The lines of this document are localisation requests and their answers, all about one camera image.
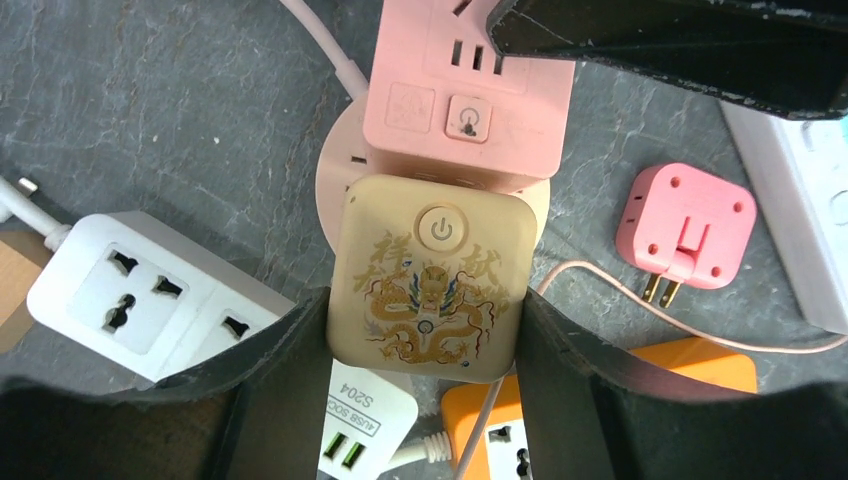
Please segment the long white power strip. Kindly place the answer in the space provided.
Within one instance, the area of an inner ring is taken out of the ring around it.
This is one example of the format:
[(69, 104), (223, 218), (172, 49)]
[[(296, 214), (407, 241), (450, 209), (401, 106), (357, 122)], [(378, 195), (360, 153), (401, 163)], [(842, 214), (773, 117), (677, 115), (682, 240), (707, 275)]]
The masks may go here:
[(805, 320), (847, 332), (847, 120), (724, 102), (725, 121)]

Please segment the pink cube socket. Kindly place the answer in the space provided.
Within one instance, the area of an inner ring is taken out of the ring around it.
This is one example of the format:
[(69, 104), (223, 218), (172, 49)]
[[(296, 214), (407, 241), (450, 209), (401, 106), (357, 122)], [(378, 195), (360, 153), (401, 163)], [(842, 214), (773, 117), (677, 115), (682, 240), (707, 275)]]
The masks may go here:
[(490, 1), (387, 1), (363, 134), (381, 173), (512, 193), (559, 169), (575, 65), (507, 57)]

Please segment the pink adapter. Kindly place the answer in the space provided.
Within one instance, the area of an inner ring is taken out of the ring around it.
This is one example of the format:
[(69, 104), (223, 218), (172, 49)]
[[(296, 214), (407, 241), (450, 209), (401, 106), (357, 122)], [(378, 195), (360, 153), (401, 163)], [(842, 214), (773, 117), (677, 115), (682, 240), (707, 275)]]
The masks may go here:
[(746, 188), (685, 163), (642, 170), (633, 181), (615, 244), (650, 274), (640, 297), (668, 307), (679, 288), (720, 289), (736, 277), (757, 215)]

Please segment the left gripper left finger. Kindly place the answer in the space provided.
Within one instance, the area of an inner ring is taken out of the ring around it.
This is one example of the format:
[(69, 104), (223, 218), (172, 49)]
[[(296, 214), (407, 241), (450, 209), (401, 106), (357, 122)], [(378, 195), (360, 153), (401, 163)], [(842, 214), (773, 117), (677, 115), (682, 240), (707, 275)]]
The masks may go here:
[(328, 288), (144, 389), (1, 385), (5, 479), (314, 479), (332, 356)]

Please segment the beige cube socket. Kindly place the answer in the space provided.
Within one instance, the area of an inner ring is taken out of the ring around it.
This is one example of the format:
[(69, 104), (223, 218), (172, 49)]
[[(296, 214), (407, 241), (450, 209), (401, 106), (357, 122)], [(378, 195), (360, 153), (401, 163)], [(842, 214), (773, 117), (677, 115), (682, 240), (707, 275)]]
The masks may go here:
[(537, 244), (511, 195), (390, 175), (343, 202), (326, 320), (339, 362), (490, 383), (512, 367)]

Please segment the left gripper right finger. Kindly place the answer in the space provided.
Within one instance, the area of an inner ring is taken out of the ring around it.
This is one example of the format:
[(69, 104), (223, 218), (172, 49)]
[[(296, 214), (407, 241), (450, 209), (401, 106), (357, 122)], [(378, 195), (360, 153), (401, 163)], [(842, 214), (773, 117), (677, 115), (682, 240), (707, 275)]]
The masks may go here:
[(661, 369), (535, 291), (515, 355), (537, 479), (843, 479), (847, 387), (768, 395)]

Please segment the orange power strip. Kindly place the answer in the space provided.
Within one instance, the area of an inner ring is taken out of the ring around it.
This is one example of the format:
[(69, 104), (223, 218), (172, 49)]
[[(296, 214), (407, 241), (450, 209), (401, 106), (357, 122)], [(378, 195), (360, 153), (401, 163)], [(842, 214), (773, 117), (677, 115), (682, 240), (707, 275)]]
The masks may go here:
[[(689, 337), (632, 349), (633, 355), (676, 374), (704, 383), (756, 394), (758, 378), (747, 355), (708, 340)], [(464, 384), (443, 395), (441, 413), (458, 465), (488, 394), (487, 384)], [(530, 479), (529, 444), (523, 422), (518, 377), (505, 377), (481, 439), (468, 463), (466, 479)]]

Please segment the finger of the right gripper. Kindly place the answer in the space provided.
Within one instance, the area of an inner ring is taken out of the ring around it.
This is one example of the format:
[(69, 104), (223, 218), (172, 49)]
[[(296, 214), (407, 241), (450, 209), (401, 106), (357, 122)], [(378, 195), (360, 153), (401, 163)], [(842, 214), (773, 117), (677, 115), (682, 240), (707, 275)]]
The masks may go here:
[(500, 1), (486, 32), (505, 56), (590, 61), (783, 119), (847, 113), (844, 1)]

